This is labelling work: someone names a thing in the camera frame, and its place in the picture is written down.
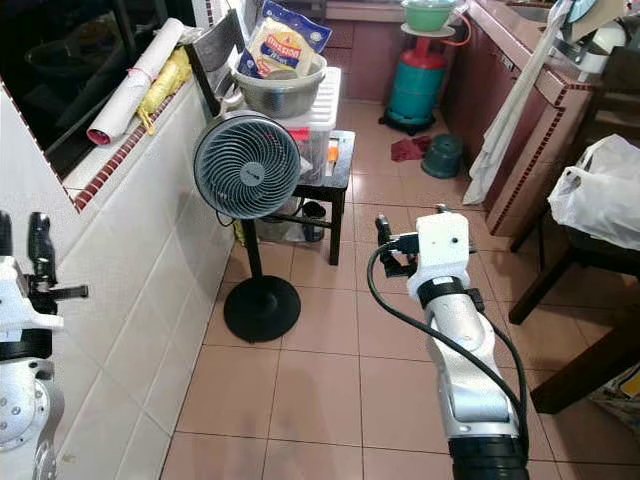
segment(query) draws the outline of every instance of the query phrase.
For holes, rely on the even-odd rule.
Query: fan base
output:
[[[224,304],[224,321],[236,337],[250,343],[284,335],[298,320],[300,297],[291,284],[272,276],[237,285]]]

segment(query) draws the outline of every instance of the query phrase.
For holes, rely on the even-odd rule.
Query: fan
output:
[[[279,124],[250,111],[216,118],[197,143],[193,171],[204,200],[241,220],[252,277],[237,285],[224,305],[224,320],[248,342],[280,337],[298,320],[300,297],[287,281],[262,274],[254,219],[291,197],[300,175],[295,141]]]

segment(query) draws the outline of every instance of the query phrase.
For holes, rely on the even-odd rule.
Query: green bucket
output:
[[[447,22],[455,2],[402,2],[409,27],[418,32],[441,30]]]

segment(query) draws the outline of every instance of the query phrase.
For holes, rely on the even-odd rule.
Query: kitchen sink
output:
[[[549,8],[532,7],[528,5],[509,5],[509,8],[520,15],[522,18],[537,23],[547,23],[549,16]]]

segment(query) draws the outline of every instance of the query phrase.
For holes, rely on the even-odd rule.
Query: teal gas cylinder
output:
[[[414,135],[434,122],[431,111],[438,101],[447,68],[442,55],[429,53],[420,45],[407,50],[393,79],[391,101],[381,123]]]

